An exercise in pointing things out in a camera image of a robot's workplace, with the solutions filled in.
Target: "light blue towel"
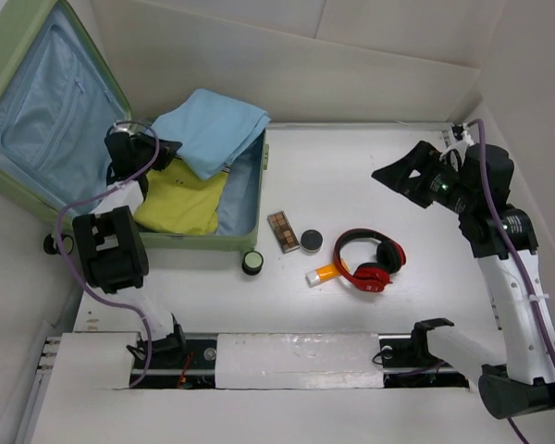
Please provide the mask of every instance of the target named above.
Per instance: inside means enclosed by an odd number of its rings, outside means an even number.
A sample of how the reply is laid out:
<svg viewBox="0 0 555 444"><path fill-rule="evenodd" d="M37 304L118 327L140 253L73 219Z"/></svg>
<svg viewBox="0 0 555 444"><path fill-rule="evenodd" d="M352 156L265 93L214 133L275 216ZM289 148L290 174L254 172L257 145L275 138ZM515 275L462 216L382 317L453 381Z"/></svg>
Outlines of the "light blue towel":
<svg viewBox="0 0 555 444"><path fill-rule="evenodd" d="M269 123L266 111L207 90L154 121L158 137L182 142L178 155L201 179L210 179L232 162Z"/></svg>

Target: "cable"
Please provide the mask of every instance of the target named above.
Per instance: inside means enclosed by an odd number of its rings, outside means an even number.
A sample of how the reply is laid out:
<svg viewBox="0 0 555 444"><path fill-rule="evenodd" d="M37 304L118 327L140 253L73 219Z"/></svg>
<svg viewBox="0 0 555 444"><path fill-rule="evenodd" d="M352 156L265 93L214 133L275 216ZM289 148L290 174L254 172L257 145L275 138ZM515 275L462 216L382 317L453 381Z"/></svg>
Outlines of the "cable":
<svg viewBox="0 0 555 444"><path fill-rule="evenodd" d="M179 381L177 382L177 389L180 389L181 384L183 383L183 377L185 376L185 372L187 371L187 369L189 368L189 365L191 364L191 359L193 359L193 351L189 353L189 355L187 356L187 362L185 363L185 366L183 367L183 371L181 372L181 376L179 376Z"/></svg>
<svg viewBox="0 0 555 444"><path fill-rule="evenodd" d="M429 367L418 368L417 370L412 370L411 372L397 373L395 376L402 376L402 377L417 376L417 375L422 375L425 372L430 372L432 370L436 370L436 372L438 372L440 367L444 364L445 364L444 361L438 361L437 363L435 363L434 365L430 365Z"/></svg>
<svg viewBox="0 0 555 444"><path fill-rule="evenodd" d="M377 354L375 354L374 358L372 358L372 363L376 364L376 365L380 365L382 367L382 351L379 351Z"/></svg>
<svg viewBox="0 0 555 444"><path fill-rule="evenodd" d="M479 166L481 172L481 184L483 186L483 193L485 194L485 200L487 201L487 207L489 208L489 213L491 213L491 217L493 218L494 223L496 224L496 229L498 230L499 235L503 239L503 242L506 244L506 248L510 252L514 262L516 263L516 267L522 276L522 280L524 282L524 287L526 292L529 296L536 295L535 286L526 271L526 266L520 255L518 254L516 248L514 247L512 241L510 240L510 236L506 232L503 224L501 222L500 215L498 214L498 209L496 208L495 204L493 203L493 197L491 196L491 189L489 186L489 177L487 176L487 146L486 146L486 139L485 139L485 125L481 118L478 118L471 123L468 124L469 127L476 125L479 129L479 146L480 146L480 156L479 156ZM550 339L549 332L547 331L547 325L545 324L545 319L543 318L543 314L541 312L540 304L537 301L530 301L530 306L533 311L533 316L536 320L536 325L540 330L540 334L543 338L543 342L545 342L545 346L547 347L547 352L549 353L549 358L555 367L555 348ZM528 441L524 438L518 427L510 418L508 419L510 422L510 426L514 429L518 437L521 441L525 444L528 444Z"/></svg>
<svg viewBox="0 0 555 444"><path fill-rule="evenodd" d="M456 167L452 164L452 161L450 160L451 154L454 156L454 161L456 162ZM456 148L452 148L451 150L448 150L446 153L443 153L442 156L440 157L440 159L446 165L450 165L451 167L453 167L457 171L460 171L461 168L463 167L463 160L461 159L461 154L459 153L459 151Z"/></svg>
<svg viewBox="0 0 555 444"><path fill-rule="evenodd" d="M86 279L84 279L80 271L76 268L76 266L74 266L72 259L70 258L69 254L66 252L66 249L64 248L64 241L62 240L62 221L64 220L64 216L66 215L68 210L76 206L89 204L94 201L99 201L101 199L104 199L106 196L113 194L119 188L123 187L124 185L128 184L132 180L139 177L144 172L148 171L148 169L156 161L156 157L158 156L158 152L160 151L160 140L158 139L158 136L156 135L156 132L153 130L153 128L147 123L142 123L136 120L122 120L117 122L117 125L126 125L126 124L140 125L152 133L156 143L156 146L154 148L153 158L140 170L136 171L134 174L129 176L126 180L122 181L121 183L114 184L109 190L102 192L101 194L98 194L96 196L93 196L90 199L68 203L66 206L64 206L64 208L62 208L60 212L57 214L57 219L55 221L55 242L57 243L57 248L59 249L62 255L62 258L64 259L64 262L66 262L66 265L70 269L72 276L76 279L76 281L80 284L80 286L84 289L84 291L86 291L89 295L91 295L93 299L109 307L125 308L127 310L131 310L132 312L135 312L136 315L140 317L144 325L144 329L146 330L146 340L147 340L146 362L144 363L144 369L142 371L142 374L131 384L129 384L129 388L131 389L133 387L136 387L138 384L140 384L143 381L143 379L146 377L146 373L148 372L148 368L150 367L150 363L152 361L152 353L153 353L152 330L150 329L150 324L148 323L148 319L146 319L146 314L142 311L142 309L140 309L140 307L136 307L128 303L112 302L96 294L94 290L91 289L91 287L89 287L89 285L86 283ZM110 127L107 130L107 135L110 133L112 128L113 127Z"/></svg>

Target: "red headphones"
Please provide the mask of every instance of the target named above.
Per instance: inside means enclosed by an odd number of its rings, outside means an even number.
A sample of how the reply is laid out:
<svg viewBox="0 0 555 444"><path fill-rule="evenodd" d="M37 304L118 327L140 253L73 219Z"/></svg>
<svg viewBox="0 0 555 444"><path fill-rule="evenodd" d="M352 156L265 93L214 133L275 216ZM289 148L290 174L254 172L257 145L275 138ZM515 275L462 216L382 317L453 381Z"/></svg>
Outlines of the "red headphones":
<svg viewBox="0 0 555 444"><path fill-rule="evenodd" d="M378 262L366 262L358 266L351 275L341 263L341 249L344 245L358 239L374 239L379 241L376 249ZM405 252L394 240L372 229L357 228L346 231L337 242L333 252L333 264L357 289L379 293L390 283L390 275L397 273L407 262Z"/></svg>

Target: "folded clothes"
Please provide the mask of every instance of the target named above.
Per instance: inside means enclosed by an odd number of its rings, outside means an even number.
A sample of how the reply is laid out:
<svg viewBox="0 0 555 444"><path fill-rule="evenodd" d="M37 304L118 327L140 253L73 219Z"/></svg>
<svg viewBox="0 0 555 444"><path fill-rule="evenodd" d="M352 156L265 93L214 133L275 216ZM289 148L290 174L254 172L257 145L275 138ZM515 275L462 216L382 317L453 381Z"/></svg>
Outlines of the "folded clothes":
<svg viewBox="0 0 555 444"><path fill-rule="evenodd" d="M157 118L153 128L161 139L182 142L178 155L200 179L208 180L231 165L269 120L261 108L200 89Z"/></svg>
<svg viewBox="0 0 555 444"><path fill-rule="evenodd" d="M163 171L148 172L148 194L133 217L140 225L163 233L202 235L216 231L217 207L228 179L221 171L201 180L182 160Z"/></svg>

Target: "suitcase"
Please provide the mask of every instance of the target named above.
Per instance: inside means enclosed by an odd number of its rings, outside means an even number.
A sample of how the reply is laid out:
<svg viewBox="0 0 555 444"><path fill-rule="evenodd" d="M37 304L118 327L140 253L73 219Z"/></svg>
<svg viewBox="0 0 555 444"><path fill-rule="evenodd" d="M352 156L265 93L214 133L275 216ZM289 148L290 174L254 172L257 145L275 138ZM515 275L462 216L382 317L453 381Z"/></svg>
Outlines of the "suitcase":
<svg viewBox="0 0 555 444"><path fill-rule="evenodd" d="M0 193L53 226L65 204L105 190L105 132L130 117L127 99L66 1L6 2L0 13ZM251 250L267 150L262 134L231 166L214 234L144 230L144 245ZM73 216L97 204L68 213L66 231Z"/></svg>

